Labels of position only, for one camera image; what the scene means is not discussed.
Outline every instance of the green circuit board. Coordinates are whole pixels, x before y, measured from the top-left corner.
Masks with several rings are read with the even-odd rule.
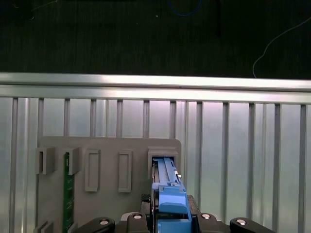
[[[63,233],[73,224],[74,176],[69,175],[69,153],[64,154]]]

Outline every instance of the silver screw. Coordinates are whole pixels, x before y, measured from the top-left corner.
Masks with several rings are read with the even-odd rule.
[[[246,222],[244,220],[242,220],[242,219],[238,219],[237,223],[239,223],[242,226],[246,225]]]
[[[141,219],[141,215],[134,215],[135,219]]]
[[[208,214],[202,214],[202,218],[210,219],[210,215],[208,215]]]
[[[101,222],[100,222],[100,224],[101,225],[107,225],[109,222],[107,221],[107,220],[102,220]]]

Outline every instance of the black base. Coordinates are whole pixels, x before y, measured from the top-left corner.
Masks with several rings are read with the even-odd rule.
[[[225,225],[223,222],[218,221],[215,216],[201,213],[193,196],[188,196],[188,202],[192,216],[192,233],[274,233],[274,231],[244,217],[234,218],[230,221],[230,226]],[[149,210],[150,202],[143,200],[140,213],[130,215],[127,221],[120,221],[115,227],[111,226],[111,224],[114,224],[113,221],[106,226],[102,226],[100,225],[100,219],[103,218],[97,218],[80,227],[75,233],[150,233],[152,224],[150,224]]]

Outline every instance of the dark background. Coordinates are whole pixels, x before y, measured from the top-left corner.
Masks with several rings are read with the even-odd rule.
[[[197,1],[172,4],[188,12]],[[1,23],[0,72],[252,77],[268,42],[311,16],[311,1],[223,0],[221,37],[215,0],[189,17],[167,0],[59,0],[34,15]],[[256,75],[309,79],[311,21],[274,42]]]

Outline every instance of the blue cable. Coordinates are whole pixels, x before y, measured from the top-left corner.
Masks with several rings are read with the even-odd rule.
[[[196,13],[196,12],[200,9],[200,6],[201,6],[201,4],[202,4],[202,0],[199,0],[198,5],[196,6],[196,8],[195,8],[193,11],[191,11],[191,12],[189,12],[189,13],[186,13],[186,14],[181,14],[181,13],[177,12],[177,11],[173,8],[172,3],[171,3],[171,0],[168,0],[168,1],[169,1],[169,7],[170,7],[170,9],[171,9],[176,15],[181,16],[181,17],[187,17],[187,16],[190,16],[190,15]]]

